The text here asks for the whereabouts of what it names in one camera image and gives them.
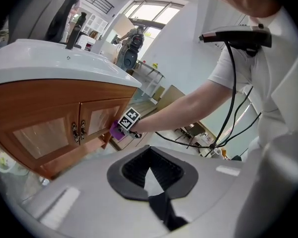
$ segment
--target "person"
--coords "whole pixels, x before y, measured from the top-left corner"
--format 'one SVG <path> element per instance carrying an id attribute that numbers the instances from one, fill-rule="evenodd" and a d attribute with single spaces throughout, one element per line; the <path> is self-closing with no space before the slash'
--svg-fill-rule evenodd
<path id="1" fill-rule="evenodd" d="M 60 42 L 65 43 L 67 41 L 69 30 L 70 30 L 70 23 L 73 20 L 74 16 L 78 13 L 80 7 L 81 7 L 81 1 L 80 0 L 77 0 L 73 4 L 73 6 L 71 7 L 71 10 L 70 10 L 70 12 L 68 14 L 68 18 L 66 20 L 66 25 L 65 25 L 65 28 L 64 28 L 62 39 L 61 39 Z"/>
<path id="2" fill-rule="evenodd" d="M 141 26 L 138 26 L 137 28 L 131 29 L 127 34 L 125 34 L 123 37 L 117 40 L 118 43 L 122 41 L 122 47 L 118 53 L 116 65 L 121 69 L 123 69 L 124 71 L 127 70 L 124 66 L 124 55 L 128 49 L 129 42 L 132 40 L 132 38 L 135 35 L 141 36 L 144 42 L 144 26 L 141 25 Z"/>
<path id="3" fill-rule="evenodd" d="M 222 1 L 248 15 L 250 24 L 262 23 L 267 26 L 272 34 L 272 47 L 262 47 L 254 57 L 232 48 L 236 65 L 236 90 L 241 91 L 246 85 L 252 85 L 262 102 L 259 136 L 249 145 L 250 152 L 262 149 L 272 139 L 290 131 L 271 94 L 298 57 L 298 31 L 286 10 L 276 0 Z M 232 63 L 225 48 L 206 83 L 163 110 L 140 120 L 130 131 L 154 132 L 192 124 L 227 101 L 232 96 L 232 88 Z"/>

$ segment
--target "vanity cabinet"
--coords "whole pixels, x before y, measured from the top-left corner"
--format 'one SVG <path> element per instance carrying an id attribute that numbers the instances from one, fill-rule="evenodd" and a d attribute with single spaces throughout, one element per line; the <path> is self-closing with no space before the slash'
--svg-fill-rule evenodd
<path id="1" fill-rule="evenodd" d="M 135 90 L 67 79 L 1 84 L 0 147 L 26 168 L 53 179 L 106 147 L 111 124 Z"/>

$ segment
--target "window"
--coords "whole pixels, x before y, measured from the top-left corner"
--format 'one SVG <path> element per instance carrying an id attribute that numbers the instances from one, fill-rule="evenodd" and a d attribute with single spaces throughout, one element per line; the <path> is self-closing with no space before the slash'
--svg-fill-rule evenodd
<path id="1" fill-rule="evenodd" d="M 147 29 L 144 32 L 144 44 L 138 53 L 138 59 L 141 60 L 149 46 L 153 43 L 154 39 L 161 32 L 161 29 L 166 25 L 183 7 L 181 4 L 164 2 L 164 1 L 134 1 L 124 11 L 124 14 L 130 19 L 142 19 L 160 24 L 150 25 L 148 23 Z"/>
<path id="2" fill-rule="evenodd" d="M 154 39 L 158 36 L 158 34 L 161 32 L 160 29 L 156 28 L 148 28 L 147 31 L 144 33 L 145 39 L 144 44 L 142 48 L 140 49 L 138 53 L 138 59 L 141 60 L 147 49 L 150 47 L 150 45 L 153 43 Z"/>
<path id="3" fill-rule="evenodd" d="M 244 101 L 244 99 L 245 99 L 244 94 L 240 94 L 240 93 L 236 94 L 232 115 L 230 116 L 228 123 L 227 123 L 226 127 L 224 128 L 223 133 L 220 136 L 219 142 L 223 142 L 223 140 L 228 136 L 228 134 L 233 129 L 234 113 L 235 113 L 237 107 Z M 247 99 L 237 112 L 235 126 L 234 126 L 232 135 L 239 133 L 241 131 L 241 129 L 245 129 L 247 126 L 249 126 L 250 123 L 248 124 L 248 122 L 253 121 L 256 116 L 257 116 L 257 114 L 252 106 L 252 103 L 249 101 L 249 99 Z"/>
<path id="4" fill-rule="evenodd" d="M 163 8 L 164 6 L 159 5 L 142 5 L 131 18 L 153 20 Z"/>
<path id="5" fill-rule="evenodd" d="M 155 22 L 167 24 L 177 13 L 179 9 L 167 8 L 156 20 Z"/>
<path id="6" fill-rule="evenodd" d="M 137 4 L 137 5 L 133 5 L 133 6 L 132 6 L 132 7 L 125 13 L 126 17 L 129 17 L 130 14 L 133 13 L 134 10 L 137 9 L 138 6 L 139 6 L 138 4 Z"/>

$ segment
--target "man's arm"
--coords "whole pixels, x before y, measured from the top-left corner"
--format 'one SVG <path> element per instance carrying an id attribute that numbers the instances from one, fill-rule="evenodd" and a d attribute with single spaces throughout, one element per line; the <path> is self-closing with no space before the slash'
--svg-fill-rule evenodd
<path id="1" fill-rule="evenodd" d="M 143 133 L 187 126 L 207 117 L 231 95 L 231 89 L 208 80 L 194 92 L 176 100 L 154 115 L 140 120 L 131 127 L 131 131 Z"/>
<path id="2" fill-rule="evenodd" d="M 127 34 L 125 34 L 123 37 L 121 37 L 120 40 L 122 41 L 122 40 L 126 39 L 127 37 L 129 37 L 129 32 Z"/>

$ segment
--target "white sink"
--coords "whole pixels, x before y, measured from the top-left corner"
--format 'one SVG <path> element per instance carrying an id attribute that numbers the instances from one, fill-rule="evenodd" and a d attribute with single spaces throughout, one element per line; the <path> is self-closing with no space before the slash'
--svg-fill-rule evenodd
<path id="1" fill-rule="evenodd" d="M 20 39 L 0 49 L 0 84 L 29 79 L 79 79 L 141 87 L 107 58 L 63 44 Z"/>

